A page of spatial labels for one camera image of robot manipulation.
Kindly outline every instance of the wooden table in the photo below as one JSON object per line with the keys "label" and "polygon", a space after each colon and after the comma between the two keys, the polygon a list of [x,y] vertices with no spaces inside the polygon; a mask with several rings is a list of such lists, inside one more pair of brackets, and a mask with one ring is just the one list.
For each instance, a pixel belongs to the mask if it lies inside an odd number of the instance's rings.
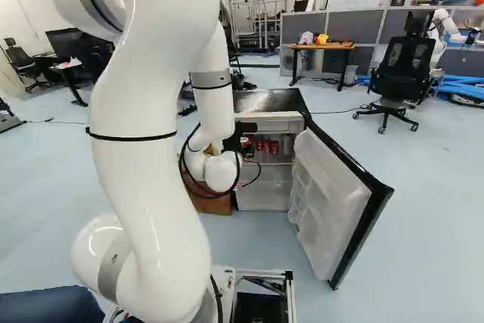
{"label": "wooden table", "polygon": [[289,83],[289,86],[296,85],[296,82],[298,82],[301,79],[301,76],[297,76],[297,54],[299,51],[315,51],[319,49],[327,49],[327,50],[338,50],[338,51],[345,51],[344,52],[344,62],[343,62],[343,69],[341,72],[341,77],[340,77],[340,84],[338,85],[338,91],[341,91],[344,86],[344,81],[345,81],[345,72],[346,72],[346,66],[348,66],[348,59],[349,59],[349,53],[353,49],[356,48],[356,42],[329,42],[326,43],[325,45],[290,45],[290,49],[294,50],[294,59],[293,59],[293,79]]}

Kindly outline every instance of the yellow object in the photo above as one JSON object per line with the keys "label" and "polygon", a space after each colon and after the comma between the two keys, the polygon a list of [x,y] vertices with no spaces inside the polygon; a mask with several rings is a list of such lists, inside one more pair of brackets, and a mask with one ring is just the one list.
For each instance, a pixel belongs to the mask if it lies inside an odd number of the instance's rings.
{"label": "yellow object", "polygon": [[317,45],[325,45],[326,41],[330,38],[328,34],[320,34],[318,38],[316,39],[316,44]]}

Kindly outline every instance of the fridge door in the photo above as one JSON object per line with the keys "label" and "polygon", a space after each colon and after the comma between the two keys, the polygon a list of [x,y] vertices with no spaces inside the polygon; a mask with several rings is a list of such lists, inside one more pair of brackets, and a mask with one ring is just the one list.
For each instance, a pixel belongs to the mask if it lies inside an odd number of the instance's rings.
{"label": "fridge door", "polygon": [[288,218],[316,276],[336,290],[393,189],[374,178],[310,117],[294,150]]}

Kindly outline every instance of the gray floor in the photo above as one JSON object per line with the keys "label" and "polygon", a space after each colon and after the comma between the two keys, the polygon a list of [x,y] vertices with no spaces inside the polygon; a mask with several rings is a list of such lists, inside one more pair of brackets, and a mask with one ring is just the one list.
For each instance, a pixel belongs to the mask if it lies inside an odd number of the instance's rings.
{"label": "gray floor", "polygon": [[[277,58],[246,57],[249,62]],[[260,88],[287,87],[279,70],[245,69]],[[311,112],[345,110],[378,99],[363,88],[337,93],[323,82],[299,86]],[[67,89],[8,100],[27,120],[84,122]],[[478,322],[484,319],[482,110],[429,100],[409,117],[417,133],[378,116],[315,115],[319,126],[396,190],[336,293],[316,281],[283,213],[202,216],[214,263],[294,269],[299,322]],[[178,141],[197,115],[178,122]],[[98,184],[83,126],[27,124],[0,135],[0,291],[75,284],[70,243],[110,207]]]}

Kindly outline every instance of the table leg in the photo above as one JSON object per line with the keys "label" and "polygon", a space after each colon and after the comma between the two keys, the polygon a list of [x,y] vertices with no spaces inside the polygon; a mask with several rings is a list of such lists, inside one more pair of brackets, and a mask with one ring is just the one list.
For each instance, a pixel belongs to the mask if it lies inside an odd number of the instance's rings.
{"label": "table leg", "polygon": [[83,99],[81,98],[81,95],[79,95],[79,93],[77,92],[75,85],[70,81],[70,77],[66,76],[65,70],[60,72],[60,74],[62,75],[62,78],[64,79],[64,82],[66,83],[67,87],[73,93],[74,98],[76,98],[76,100],[71,101],[70,103],[77,106],[82,106],[82,107],[89,106],[83,101]]}
{"label": "table leg", "polygon": [[345,73],[346,73],[346,66],[348,66],[348,62],[349,62],[349,52],[350,50],[345,50],[343,72],[341,73],[340,84],[338,85],[338,92],[343,90],[343,86],[345,85]]}
{"label": "table leg", "polygon": [[296,82],[299,80],[297,77],[297,54],[299,53],[298,49],[294,49],[294,58],[293,58],[293,79],[289,82],[289,86],[296,85]]}

